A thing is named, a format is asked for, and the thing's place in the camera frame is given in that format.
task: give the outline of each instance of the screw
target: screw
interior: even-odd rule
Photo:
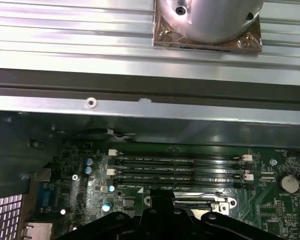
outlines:
[[[173,210],[173,213],[179,215],[182,213],[182,211],[181,211],[181,209],[176,208],[175,210]]]
[[[214,215],[214,214],[209,214],[209,215],[208,215],[208,218],[209,218],[210,220],[216,220],[216,219],[217,219],[216,215]]]
[[[79,176],[77,174],[72,175],[72,180],[77,181],[79,179]]]
[[[156,214],[157,211],[156,211],[155,209],[152,208],[152,209],[149,211],[149,213],[150,213],[150,214]]]
[[[125,219],[125,216],[120,214],[115,219],[117,219],[118,221],[121,221],[121,220]]]
[[[89,97],[86,100],[86,107],[88,109],[94,109],[97,106],[97,104],[98,104],[98,101],[94,97]]]
[[[175,12],[176,14],[178,15],[185,15],[187,13],[187,10],[184,6],[178,6],[176,9],[175,9]]]
[[[278,161],[275,160],[275,159],[271,159],[271,160],[270,160],[270,164],[271,164],[271,166],[275,166],[275,165],[278,164]]]

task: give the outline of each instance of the capacitor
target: capacitor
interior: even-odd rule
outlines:
[[[91,166],[94,163],[94,161],[92,160],[92,158],[89,157],[84,161],[84,163],[87,166]]]
[[[281,190],[288,194],[294,194],[299,190],[298,179],[292,174],[283,174],[278,179]]]
[[[109,186],[108,187],[109,192],[114,192],[116,190],[115,186]]]
[[[104,211],[105,213],[109,212],[111,209],[111,203],[110,202],[106,202],[105,204],[103,204],[102,206],[102,211]]]
[[[83,169],[84,173],[85,174],[91,174],[92,172],[92,168],[90,166],[86,166],[84,169]]]
[[[66,211],[65,209],[61,209],[61,210],[60,210],[60,214],[61,214],[61,215],[65,215],[66,213],[67,213],[67,211]]]

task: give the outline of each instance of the blue capacitor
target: blue capacitor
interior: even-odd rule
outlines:
[[[91,174],[92,172],[92,168],[90,166],[86,166],[84,169],[83,169],[84,173],[85,174]]]
[[[89,157],[84,161],[84,163],[87,166],[91,166],[94,163],[94,161],[92,160],[92,158]]]
[[[105,204],[103,204],[102,211],[109,212],[110,209],[111,209],[111,203],[110,202],[106,202]]]

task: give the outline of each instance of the screw hole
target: screw hole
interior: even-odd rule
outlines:
[[[251,20],[253,20],[254,18],[255,18],[255,16],[254,16],[254,14],[251,13],[251,12],[249,12],[248,16],[246,16],[246,20],[247,20],[247,21],[251,21]]]
[[[176,12],[176,14],[178,14],[178,15],[185,15],[186,14],[186,12],[187,12],[187,10],[186,10],[186,8],[184,7],[184,6],[178,6],[176,9],[175,9],[175,12]]]
[[[86,100],[86,106],[87,108],[89,109],[93,109],[97,106],[97,100],[93,97],[89,97],[87,100]]]

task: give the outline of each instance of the ram slot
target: ram slot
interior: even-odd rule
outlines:
[[[122,176],[143,176],[143,177],[204,177],[218,179],[242,179],[244,173],[228,173],[228,172],[207,172],[197,169],[175,169],[175,170],[139,170],[139,169],[118,169],[117,175]]]
[[[242,161],[211,160],[211,159],[186,159],[186,158],[140,158],[140,157],[115,157],[109,161],[110,165],[126,167],[183,167],[183,168],[211,168],[211,169],[244,169]]]
[[[168,180],[168,179],[115,179],[115,185],[147,185],[152,187],[165,188],[236,188],[244,189],[247,185],[243,182],[214,182],[214,181],[194,181],[194,180]]]

